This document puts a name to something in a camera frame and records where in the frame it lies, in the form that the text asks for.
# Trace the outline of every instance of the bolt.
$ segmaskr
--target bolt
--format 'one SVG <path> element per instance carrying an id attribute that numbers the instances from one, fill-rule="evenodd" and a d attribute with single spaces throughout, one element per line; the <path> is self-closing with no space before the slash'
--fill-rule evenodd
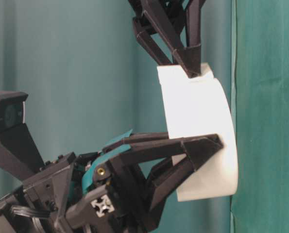
<path id="1" fill-rule="evenodd" d="M 100 167 L 100 168 L 97 170 L 97 173 L 98 173 L 99 175 L 103 176 L 103 175 L 105 174 L 105 170 L 104 170 L 102 167 Z"/>

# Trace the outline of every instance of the webcam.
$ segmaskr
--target webcam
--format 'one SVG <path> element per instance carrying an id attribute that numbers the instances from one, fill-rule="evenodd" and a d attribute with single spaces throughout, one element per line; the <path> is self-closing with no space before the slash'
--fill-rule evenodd
<path id="1" fill-rule="evenodd" d="M 19 180 L 44 165 L 25 124 L 27 97 L 23 92 L 0 91 L 0 167 Z"/>

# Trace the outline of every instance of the camera lens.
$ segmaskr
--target camera lens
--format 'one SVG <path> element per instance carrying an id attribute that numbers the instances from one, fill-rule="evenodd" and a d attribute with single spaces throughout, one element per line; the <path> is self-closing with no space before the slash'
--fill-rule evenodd
<path id="1" fill-rule="evenodd" d="M 14 105 L 8 105 L 5 109 L 4 123 L 7 128 L 11 128 L 16 123 L 17 111 Z"/>

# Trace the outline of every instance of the teal backdrop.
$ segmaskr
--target teal backdrop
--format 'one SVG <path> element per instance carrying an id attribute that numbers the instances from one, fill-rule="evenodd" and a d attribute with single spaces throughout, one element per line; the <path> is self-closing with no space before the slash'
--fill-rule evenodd
<path id="1" fill-rule="evenodd" d="M 27 124 L 44 160 L 99 150 L 130 128 L 166 130 L 156 63 L 136 43 L 133 15 L 127 1 L 0 0 L 0 89 L 30 94 Z M 207 0 L 202 18 L 203 61 L 230 100 L 231 2 Z M 0 196 L 17 185 L 0 170 Z M 228 197 L 178 203 L 174 193 L 156 232 L 229 231 Z"/>
<path id="2" fill-rule="evenodd" d="M 235 233 L 289 233 L 289 0 L 233 1 Z"/>

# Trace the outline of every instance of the teal tape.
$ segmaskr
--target teal tape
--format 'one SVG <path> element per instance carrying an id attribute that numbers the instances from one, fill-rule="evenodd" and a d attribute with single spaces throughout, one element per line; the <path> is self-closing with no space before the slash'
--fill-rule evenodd
<path id="1" fill-rule="evenodd" d="M 128 131 L 128 132 L 126 132 L 126 133 L 124 133 L 124 134 L 122 134 L 122 135 L 120 135 L 120 136 L 118 136 L 118 137 L 116 137 L 116 138 L 113 138 L 111 141 L 109 141 L 109 142 L 105 145 L 105 147 L 106 147 L 106 146 L 109 146 L 109 145 L 111 145 L 111 144 L 113 144 L 113 143 L 119 142 L 120 140 L 122 140 L 122 139 L 125 138 L 125 137 L 130 137 L 130 135 L 131 135 L 132 132 L 133 132 L 133 130 L 131 129 L 130 131 Z"/>
<path id="2" fill-rule="evenodd" d="M 86 194 L 88 192 L 89 187 L 92 185 L 94 171 L 98 165 L 106 162 L 107 160 L 109 160 L 110 158 L 114 157 L 117 154 L 130 150 L 130 148 L 131 146 L 129 144 L 124 144 L 96 159 L 82 178 L 83 194 Z"/>

